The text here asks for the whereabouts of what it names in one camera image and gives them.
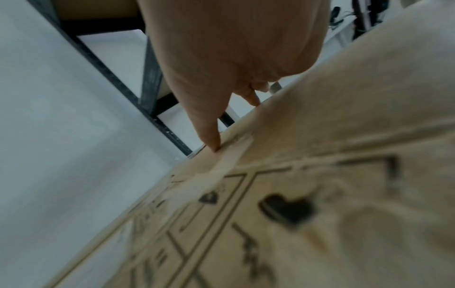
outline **torn cardboard surface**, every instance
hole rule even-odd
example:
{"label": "torn cardboard surface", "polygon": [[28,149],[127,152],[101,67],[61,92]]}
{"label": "torn cardboard surface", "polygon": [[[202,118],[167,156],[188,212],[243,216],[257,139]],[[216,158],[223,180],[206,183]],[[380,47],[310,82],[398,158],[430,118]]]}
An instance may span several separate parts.
{"label": "torn cardboard surface", "polygon": [[126,225],[100,287],[452,287],[453,15],[421,3],[309,71],[223,133],[236,153],[177,167],[50,287],[84,286]]}

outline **human hand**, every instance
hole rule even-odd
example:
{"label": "human hand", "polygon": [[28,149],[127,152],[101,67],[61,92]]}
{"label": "human hand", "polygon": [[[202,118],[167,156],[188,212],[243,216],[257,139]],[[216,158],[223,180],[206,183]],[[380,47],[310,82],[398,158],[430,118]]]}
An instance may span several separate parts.
{"label": "human hand", "polygon": [[329,0],[139,0],[164,77],[211,150],[232,93],[309,69],[327,33]]}

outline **hand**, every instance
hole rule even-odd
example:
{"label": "hand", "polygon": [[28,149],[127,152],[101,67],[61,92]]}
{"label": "hand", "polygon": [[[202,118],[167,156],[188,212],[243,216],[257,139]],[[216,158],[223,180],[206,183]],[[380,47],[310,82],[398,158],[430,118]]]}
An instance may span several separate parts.
{"label": "hand", "polygon": [[253,106],[255,90],[317,60],[329,0],[139,0],[169,87],[200,139],[220,147],[217,119],[232,92]]}

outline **black metal frame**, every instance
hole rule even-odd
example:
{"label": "black metal frame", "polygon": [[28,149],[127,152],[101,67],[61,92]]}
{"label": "black metal frame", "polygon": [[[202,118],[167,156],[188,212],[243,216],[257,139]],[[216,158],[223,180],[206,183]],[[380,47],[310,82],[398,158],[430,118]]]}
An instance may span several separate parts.
{"label": "black metal frame", "polygon": [[[141,97],[138,98],[126,87],[120,79],[77,37],[87,34],[106,33],[140,29],[145,33],[142,16],[131,19],[99,19],[60,21],[54,9],[52,0],[28,0],[28,2],[54,28],[81,53],[104,77],[106,77],[158,130],[163,133],[186,156],[192,153],[191,149],[177,137],[159,118],[158,115],[178,104],[174,95],[168,94],[158,99],[158,93],[163,80],[163,73],[153,52],[150,39],[147,40],[146,60]],[[234,120],[224,113],[220,120],[229,127]]]}

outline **skin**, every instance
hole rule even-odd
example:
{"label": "skin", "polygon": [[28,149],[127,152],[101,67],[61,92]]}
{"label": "skin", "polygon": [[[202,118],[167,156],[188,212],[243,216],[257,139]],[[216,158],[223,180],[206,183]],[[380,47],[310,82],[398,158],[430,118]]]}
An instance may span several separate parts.
{"label": "skin", "polygon": [[220,147],[217,119],[232,93],[255,90],[317,60],[329,0],[139,0],[158,63],[200,139]]}

